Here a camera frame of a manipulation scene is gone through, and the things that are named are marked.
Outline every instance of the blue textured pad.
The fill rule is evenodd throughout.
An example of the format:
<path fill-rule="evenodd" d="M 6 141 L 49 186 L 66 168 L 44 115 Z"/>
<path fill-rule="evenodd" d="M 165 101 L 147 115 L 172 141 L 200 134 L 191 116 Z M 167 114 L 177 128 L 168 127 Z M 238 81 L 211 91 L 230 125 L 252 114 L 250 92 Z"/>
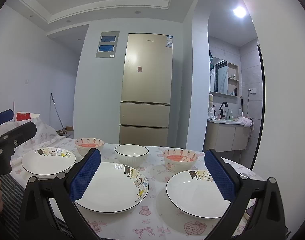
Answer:
<path fill-rule="evenodd" d="M 234 201 L 236 198 L 235 184 L 211 151 L 207 151 L 205 154 L 205 165 L 220 190 L 222 197 L 225 200 Z"/>
<path fill-rule="evenodd" d="M 95 149 L 70 183 L 69 197 L 72 202 L 82 198 L 100 162 L 100 151 Z"/>
<path fill-rule="evenodd" d="M 0 113 L 0 125 L 9 122 L 14 118 L 14 112 L 12 110 L 6 110 Z"/>

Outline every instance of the gray striped cloth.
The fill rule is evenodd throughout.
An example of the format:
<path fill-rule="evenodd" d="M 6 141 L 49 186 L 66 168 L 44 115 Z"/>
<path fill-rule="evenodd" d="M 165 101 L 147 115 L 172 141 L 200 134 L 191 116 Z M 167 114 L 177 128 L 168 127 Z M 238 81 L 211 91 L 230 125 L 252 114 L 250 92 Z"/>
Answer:
<path fill-rule="evenodd" d="M 1 218 L 4 220 L 4 225 L 9 234 L 15 239 L 19 240 L 19 214 L 22 203 L 24 189 L 20 184 L 10 175 L 0 176 L 2 200 L 4 208 L 1 213 Z M 73 239 L 73 236 L 67 225 L 58 219 L 58 224 L 62 232 L 66 233 Z"/>

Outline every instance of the gold refrigerator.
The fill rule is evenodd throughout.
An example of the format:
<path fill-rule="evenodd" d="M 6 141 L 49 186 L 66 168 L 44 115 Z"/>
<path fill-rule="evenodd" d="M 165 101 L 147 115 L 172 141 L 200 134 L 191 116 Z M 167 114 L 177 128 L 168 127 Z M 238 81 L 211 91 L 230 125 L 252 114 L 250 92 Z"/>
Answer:
<path fill-rule="evenodd" d="M 129 34 L 120 106 L 120 144 L 167 146 L 172 36 Z"/>

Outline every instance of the table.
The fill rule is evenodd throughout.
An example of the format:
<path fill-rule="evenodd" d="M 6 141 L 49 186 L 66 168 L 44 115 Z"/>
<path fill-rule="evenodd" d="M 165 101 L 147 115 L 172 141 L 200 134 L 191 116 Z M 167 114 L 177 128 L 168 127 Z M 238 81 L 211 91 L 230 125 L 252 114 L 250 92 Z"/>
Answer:
<path fill-rule="evenodd" d="M 44 124 L 39 118 L 30 119 L 37 125 L 37 134 L 34 139 L 19 146 L 15 152 L 15 158 L 12 159 L 13 170 L 11 175 L 25 188 L 28 179 L 32 176 L 21 165 L 21 156 L 31 149 L 40 147 L 60 147 L 70 150 L 76 155 L 76 160 L 80 161 L 75 147 L 74 139 L 57 136 L 54 129 Z M 5 131 L 13 129 L 20 124 L 27 122 L 11 122 L 6 126 L 1 126 L 0 135 Z M 115 144 L 105 144 L 100 150 L 102 162 L 115 162 L 117 160 L 114 151 Z M 149 182 L 149 191 L 145 199 L 135 208 L 118 214 L 98 214 L 91 212 L 83 207 L 78 207 L 91 228 L 103 238 L 117 240 L 134 239 L 164 239 L 164 240 L 203 240 L 207 234 L 214 228 L 219 219 L 199 219 L 191 217 L 176 208 L 166 195 L 166 183 L 174 175 L 167 170 L 162 152 L 168 147 L 147 147 L 149 149 L 148 157 L 139 171 L 142 172 Z M 204 153 L 196 152 L 198 160 L 192 169 L 206 169 L 204 164 Z M 237 173 L 246 173 L 251 179 L 261 179 L 251 170 L 224 159 L 230 163 Z M 54 199 L 50 199 L 54 209 L 54 214 L 63 220 L 58 206 Z M 249 201 L 248 207 L 254 204 L 255 200 Z M 246 225 L 246 219 L 242 218 L 235 235 L 241 234 Z"/>

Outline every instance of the metal bolt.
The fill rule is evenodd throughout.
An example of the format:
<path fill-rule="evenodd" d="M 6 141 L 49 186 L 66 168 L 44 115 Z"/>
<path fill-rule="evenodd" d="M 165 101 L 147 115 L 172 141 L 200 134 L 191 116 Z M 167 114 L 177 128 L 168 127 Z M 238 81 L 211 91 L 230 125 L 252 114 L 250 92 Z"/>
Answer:
<path fill-rule="evenodd" d="M 36 177 L 31 177 L 30 179 L 29 179 L 29 182 L 35 182 L 35 180 L 36 180 Z"/>
<path fill-rule="evenodd" d="M 248 175 L 244 173 L 240 173 L 239 177 L 241 177 L 241 179 L 248 179 Z"/>
<path fill-rule="evenodd" d="M 270 177 L 270 178 L 269 178 L 269 181 L 270 181 L 272 184 L 276 183 L 276 179 L 273 178 L 273 177 Z"/>
<path fill-rule="evenodd" d="M 60 173 L 57 175 L 57 178 L 58 178 L 58 179 L 63 179 L 64 177 L 66 177 L 66 173 L 64 173 L 64 172 L 60 172 Z"/>

